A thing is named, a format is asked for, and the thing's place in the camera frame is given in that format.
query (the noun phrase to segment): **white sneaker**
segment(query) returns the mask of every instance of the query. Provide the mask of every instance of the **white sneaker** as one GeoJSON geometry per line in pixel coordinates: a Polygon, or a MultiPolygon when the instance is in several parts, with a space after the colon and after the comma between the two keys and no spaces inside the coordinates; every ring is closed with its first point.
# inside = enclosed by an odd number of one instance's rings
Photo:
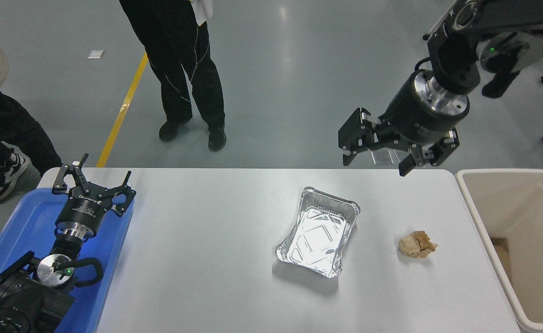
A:
{"type": "Polygon", "coordinates": [[[0,166],[0,201],[4,200],[14,190],[16,180],[29,166],[29,160],[19,154],[12,154],[10,160],[0,166]]]}

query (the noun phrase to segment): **cable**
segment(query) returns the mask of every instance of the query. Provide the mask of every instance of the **cable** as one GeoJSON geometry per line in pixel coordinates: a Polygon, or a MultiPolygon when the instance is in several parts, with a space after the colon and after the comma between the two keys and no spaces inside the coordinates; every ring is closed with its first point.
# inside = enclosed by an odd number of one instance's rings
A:
{"type": "Polygon", "coordinates": [[[419,66],[421,66],[421,64],[426,63],[428,61],[432,61],[432,59],[430,59],[430,57],[425,57],[421,59],[417,64],[415,64],[415,71],[417,72],[419,70],[419,66]]]}

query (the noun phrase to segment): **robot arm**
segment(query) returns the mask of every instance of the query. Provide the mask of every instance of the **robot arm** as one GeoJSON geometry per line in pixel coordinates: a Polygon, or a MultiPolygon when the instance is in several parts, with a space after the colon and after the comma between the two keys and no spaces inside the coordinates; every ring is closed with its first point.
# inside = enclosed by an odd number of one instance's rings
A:
{"type": "Polygon", "coordinates": [[[103,267],[96,258],[79,259],[86,240],[96,236],[107,211],[123,215],[136,191],[128,185],[128,171],[122,185],[106,188],[88,182],[82,173],[87,159],[62,165],[53,194],[67,194],[68,200],[55,221],[55,242],[49,255],[38,259],[28,251],[0,274],[0,333],[52,333],[75,301],[69,295],[75,287],[100,282],[103,267]],[[64,178],[71,175],[75,186],[68,190],[64,178]],[[125,201],[113,204],[116,196],[125,201]],[[94,278],[79,281],[77,268],[93,266],[94,278]]]}
{"type": "Polygon", "coordinates": [[[460,144],[455,126],[480,83],[476,63],[495,73],[482,94],[498,98],[520,70],[543,57],[543,1],[457,0],[424,39],[433,69],[418,63],[378,119],[364,108],[354,111],[339,129],[344,165],[381,148],[409,152],[398,166],[401,176],[442,164],[460,144]]]}

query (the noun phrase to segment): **black pants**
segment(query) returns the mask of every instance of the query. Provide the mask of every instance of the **black pants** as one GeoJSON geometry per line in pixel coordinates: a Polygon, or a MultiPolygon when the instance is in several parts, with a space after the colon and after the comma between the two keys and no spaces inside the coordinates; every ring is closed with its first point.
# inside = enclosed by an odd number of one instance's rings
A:
{"type": "Polygon", "coordinates": [[[203,120],[224,123],[224,100],[216,65],[210,59],[207,24],[200,27],[188,0],[119,0],[161,82],[162,107],[170,121],[189,120],[191,101],[185,73],[203,120]]]}
{"type": "Polygon", "coordinates": [[[54,167],[61,167],[62,161],[54,145],[22,105],[0,92],[0,166],[11,158],[12,151],[2,141],[17,146],[31,159],[41,175],[54,167]]]}

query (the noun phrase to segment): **yellow floor line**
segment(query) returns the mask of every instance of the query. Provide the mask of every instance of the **yellow floor line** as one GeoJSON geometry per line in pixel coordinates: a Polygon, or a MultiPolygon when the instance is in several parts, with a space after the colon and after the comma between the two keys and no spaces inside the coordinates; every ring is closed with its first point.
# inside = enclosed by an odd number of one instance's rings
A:
{"type": "Polygon", "coordinates": [[[136,88],[138,88],[138,83],[140,83],[140,79],[142,78],[147,62],[148,57],[146,53],[144,53],[144,56],[140,61],[140,65],[138,66],[138,70],[134,75],[134,80],[132,80],[132,84],[129,86],[128,93],[125,95],[122,107],[119,109],[119,114],[117,115],[115,123],[111,128],[111,133],[109,133],[109,137],[107,137],[107,142],[105,142],[101,156],[98,158],[97,168],[103,168],[105,164],[107,164],[107,159],[109,158],[109,154],[111,154],[111,149],[113,148],[115,139],[117,139],[117,135],[119,134],[119,130],[121,129],[125,115],[128,112],[129,104],[132,103],[132,98],[134,97],[134,93],[136,93],[136,88]]]}

